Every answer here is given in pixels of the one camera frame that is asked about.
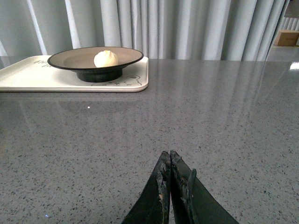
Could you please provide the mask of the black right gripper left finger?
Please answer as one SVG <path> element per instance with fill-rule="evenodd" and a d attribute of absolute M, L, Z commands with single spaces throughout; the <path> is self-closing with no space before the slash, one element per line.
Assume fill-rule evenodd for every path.
<path fill-rule="evenodd" d="M 170 212 L 171 158 L 163 151 L 123 224 L 167 224 Z"/>

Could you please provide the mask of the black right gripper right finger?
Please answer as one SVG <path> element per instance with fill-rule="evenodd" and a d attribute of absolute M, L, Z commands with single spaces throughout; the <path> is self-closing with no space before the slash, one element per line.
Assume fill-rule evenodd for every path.
<path fill-rule="evenodd" d="M 238 223 L 209 193 L 182 157 L 171 150 L 171 200 L 177 224 Z"/>

